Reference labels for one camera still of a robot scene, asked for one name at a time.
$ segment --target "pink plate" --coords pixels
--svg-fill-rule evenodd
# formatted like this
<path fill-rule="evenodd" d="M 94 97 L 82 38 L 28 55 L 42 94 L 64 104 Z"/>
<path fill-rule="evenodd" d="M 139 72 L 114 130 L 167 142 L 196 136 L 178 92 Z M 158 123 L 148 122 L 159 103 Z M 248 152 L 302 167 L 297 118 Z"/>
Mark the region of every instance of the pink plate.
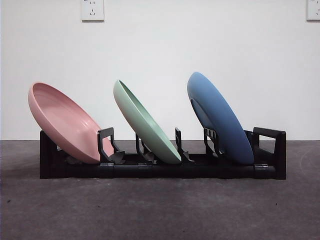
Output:
<path fill-rule="evenodd" d="M 37 82 L 29 90 L 28 102 L 34 119 L 55 144 L 84 163 L 100 162 L 97 132 L 101 128 L 74 101 Z M 108 156 L 114 153 L 108 138 L 103 139 L 103 149 Z"/>

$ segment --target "electrical outlet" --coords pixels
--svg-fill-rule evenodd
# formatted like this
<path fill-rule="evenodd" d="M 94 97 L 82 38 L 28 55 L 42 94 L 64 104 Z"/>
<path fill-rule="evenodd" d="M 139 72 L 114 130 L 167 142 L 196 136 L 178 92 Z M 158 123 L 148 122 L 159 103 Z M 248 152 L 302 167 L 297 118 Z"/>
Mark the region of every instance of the electrical outlet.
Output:
<path fill-rule="evenodd" d="M 104 21 L 105 4 L 104 0 L 81 0 L 82 21 Z"/>
<path fill-rule="evenodd" d="M 307 21 L 320 21 L 320 0 L 307 0 Z"/>

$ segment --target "green plate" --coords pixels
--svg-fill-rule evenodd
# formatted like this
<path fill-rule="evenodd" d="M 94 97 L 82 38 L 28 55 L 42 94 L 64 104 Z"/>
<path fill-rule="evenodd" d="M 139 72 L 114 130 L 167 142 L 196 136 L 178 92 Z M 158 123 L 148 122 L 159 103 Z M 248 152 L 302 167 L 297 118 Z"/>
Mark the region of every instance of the green plate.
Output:
<path fill-rule="evenodd" d="M 181 163 L 175 146 L 122 81 L 115 82 L 113 96 L 129 125 L 158 158 L 168 164 Z"/>

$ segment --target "dark gray carpet floor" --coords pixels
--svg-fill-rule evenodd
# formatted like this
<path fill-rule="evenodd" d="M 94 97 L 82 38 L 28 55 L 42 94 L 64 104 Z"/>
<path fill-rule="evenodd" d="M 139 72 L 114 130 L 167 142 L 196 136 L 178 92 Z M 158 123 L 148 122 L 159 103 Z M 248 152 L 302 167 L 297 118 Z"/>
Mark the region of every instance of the dark gray carpet floor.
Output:
<path fill-rule="evenodd" d="M 1 141 L 1 239 L 319 240 L 320 141 L 287 143 L 287 180 L 39 179 L 39 142 Z"/>

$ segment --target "white wall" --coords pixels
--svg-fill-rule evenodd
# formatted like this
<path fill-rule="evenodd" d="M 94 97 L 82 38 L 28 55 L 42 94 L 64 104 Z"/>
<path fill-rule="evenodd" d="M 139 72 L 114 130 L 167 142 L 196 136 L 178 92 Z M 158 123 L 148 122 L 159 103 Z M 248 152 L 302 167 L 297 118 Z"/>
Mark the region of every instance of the white wall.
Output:
<path fill-rule="evenodd" d="M 82 23 L 81 0 L 1 1 L 1 138 L 36 140 L 33 82 L 82 106 L 116 139 L 134 132 L 113 99 L 120 79 L 168 136 L 201 139 L 187 95 L 194 71 L 222 92 L 244 129 L 320 139 L 320 22 L 305 0 L 105 0 Z"/>

